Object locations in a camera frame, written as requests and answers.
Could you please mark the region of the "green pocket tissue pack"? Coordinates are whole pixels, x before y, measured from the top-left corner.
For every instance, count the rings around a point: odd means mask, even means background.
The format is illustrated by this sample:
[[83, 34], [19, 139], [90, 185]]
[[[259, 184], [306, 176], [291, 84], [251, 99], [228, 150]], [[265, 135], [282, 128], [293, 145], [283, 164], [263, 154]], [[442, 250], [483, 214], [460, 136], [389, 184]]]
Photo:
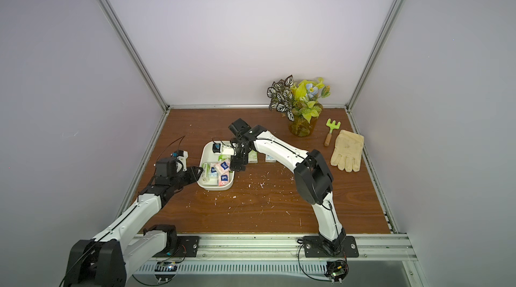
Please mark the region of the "green pocket tissue pack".
[[251, 163], [251, 164], [258, 163], [258, 153], [256, 151], [251, 150], [249, 152], [248, 163]]

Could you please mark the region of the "white plastic storage box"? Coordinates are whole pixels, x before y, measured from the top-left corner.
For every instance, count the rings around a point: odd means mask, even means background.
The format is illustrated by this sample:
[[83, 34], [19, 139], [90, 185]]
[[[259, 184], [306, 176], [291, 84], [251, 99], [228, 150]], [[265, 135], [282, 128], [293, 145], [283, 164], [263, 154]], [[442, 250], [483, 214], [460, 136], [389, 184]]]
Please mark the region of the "white plastic storage box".
[[230, 141], [211, 141], [204, 146], [198, 185], [208, 191], [228, 190], [234, 183], [235, 173], [230, 170], [232, 146]]

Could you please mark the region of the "pink pocket tissue pack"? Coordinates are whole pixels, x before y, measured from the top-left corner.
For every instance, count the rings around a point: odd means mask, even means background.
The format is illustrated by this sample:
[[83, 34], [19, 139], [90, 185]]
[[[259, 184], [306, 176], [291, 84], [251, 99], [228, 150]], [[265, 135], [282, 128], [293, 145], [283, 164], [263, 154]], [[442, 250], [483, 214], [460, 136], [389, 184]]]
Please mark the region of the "pink pocket tissue pack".
[[231, 170], [231, 161], [229, 159], [222, 160], [215, 167], [220, 175], [228, 173]]

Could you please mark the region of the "blue pocket tissue pack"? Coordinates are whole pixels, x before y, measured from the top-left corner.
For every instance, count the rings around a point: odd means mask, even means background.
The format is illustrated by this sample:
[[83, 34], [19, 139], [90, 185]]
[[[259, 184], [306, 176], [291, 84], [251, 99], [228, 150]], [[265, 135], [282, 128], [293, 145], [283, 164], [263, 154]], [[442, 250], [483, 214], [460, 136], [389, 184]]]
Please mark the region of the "blue pocket tissue pack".
[[272, 156], [270, 155], [266, 155], [266, 162], [267, 163], [275, 163], [276, 162], [276, 159], [273, 158]]

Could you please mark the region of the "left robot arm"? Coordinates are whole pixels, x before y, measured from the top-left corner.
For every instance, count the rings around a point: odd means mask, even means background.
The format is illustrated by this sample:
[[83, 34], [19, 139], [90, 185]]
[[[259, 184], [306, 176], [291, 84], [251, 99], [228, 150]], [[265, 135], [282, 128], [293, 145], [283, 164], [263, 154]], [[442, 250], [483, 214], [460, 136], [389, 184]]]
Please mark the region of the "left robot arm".
[[125, 286], [128, 278], [155, 256], [196, 255], [188, 251], [173, 225], [154, 225], [137, 233], [185, 186], [196, 183], [203, 169], [187, 165], [187, 151], [176, 151], [155, 164], [155, 174], [133, 204], [95, 237], [71, 248], [62, 286]]

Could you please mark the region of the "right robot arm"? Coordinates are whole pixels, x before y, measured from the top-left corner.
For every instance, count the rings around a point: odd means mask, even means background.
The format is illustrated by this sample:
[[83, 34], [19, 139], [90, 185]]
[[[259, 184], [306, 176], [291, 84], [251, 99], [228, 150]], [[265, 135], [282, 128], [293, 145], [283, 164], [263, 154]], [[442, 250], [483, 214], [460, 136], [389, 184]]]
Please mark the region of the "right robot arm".
[[298, 194], [312, 206], [323, 250], [330, 256], [343, 253], [346, 232], [333, 202], [334, 177], [322, 154], [316, 149], [296, 148], [265, 127], [251, 127], [243, 119], [237, 119], [228, 128], [233, 134], [230, 140], [233, 148], [231, 170], [245, 171], [251, 151], [273, 157], [294, 174]]

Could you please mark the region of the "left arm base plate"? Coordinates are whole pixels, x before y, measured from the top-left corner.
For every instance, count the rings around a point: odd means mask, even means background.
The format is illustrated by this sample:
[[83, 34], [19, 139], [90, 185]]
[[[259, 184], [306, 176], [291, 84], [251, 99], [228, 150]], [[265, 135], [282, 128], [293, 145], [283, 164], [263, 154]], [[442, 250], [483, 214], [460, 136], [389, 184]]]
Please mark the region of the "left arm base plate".
[[200, 246], [200, 236], [180, 235], [172, 247], [158, 253], [157, 257], [195, 258]]

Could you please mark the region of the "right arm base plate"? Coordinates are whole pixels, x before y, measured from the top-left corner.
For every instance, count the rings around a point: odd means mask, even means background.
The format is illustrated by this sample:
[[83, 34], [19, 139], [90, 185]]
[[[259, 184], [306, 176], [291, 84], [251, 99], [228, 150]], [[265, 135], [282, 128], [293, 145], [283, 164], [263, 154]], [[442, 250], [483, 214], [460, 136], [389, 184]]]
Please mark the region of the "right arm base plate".
[[340, 237], [334, 241], [327, 241], [321, 236], [304, 236], [301, 240], [302, 253], [307, 258], [358, 258], [359, 251], [356, 239], [353, 236]]

